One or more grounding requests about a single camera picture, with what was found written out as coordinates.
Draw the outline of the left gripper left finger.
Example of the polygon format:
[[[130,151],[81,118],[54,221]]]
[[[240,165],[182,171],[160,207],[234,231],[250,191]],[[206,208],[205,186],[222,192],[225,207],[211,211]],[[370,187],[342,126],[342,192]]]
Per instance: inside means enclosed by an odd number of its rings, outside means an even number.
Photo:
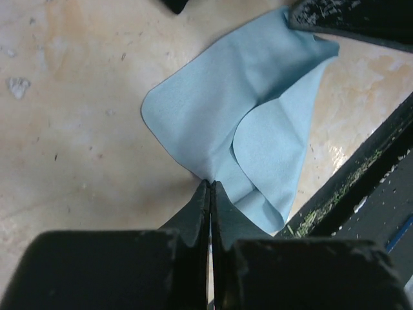
[[[155,230],[48,231],[11,279],[12,309],[206,309],[210,184]]]

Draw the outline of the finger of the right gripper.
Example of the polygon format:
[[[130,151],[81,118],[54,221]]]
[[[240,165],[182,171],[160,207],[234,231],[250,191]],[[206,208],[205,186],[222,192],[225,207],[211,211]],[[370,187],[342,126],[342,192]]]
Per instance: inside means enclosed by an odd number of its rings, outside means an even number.
[[[296,1],[288,13],[294,30],[331,34],[412,51],[412,1]]]

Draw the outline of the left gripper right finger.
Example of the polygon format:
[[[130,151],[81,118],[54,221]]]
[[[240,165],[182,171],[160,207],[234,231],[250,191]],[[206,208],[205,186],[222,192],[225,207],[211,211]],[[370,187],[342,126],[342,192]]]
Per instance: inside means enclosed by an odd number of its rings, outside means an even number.
[[[389,255],[370,240],[274,238],[211,186],[216,309],[407,309]]]

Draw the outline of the light blue cleaning cloth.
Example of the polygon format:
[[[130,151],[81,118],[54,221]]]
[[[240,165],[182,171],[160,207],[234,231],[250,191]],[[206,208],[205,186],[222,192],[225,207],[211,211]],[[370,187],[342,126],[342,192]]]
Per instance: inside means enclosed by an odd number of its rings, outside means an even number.
[[[334,41],[270,11],[218,39],[153,88],[141,115],[178,164],[220,181],[230,201],[266,233],[292,208],[323,73]]]

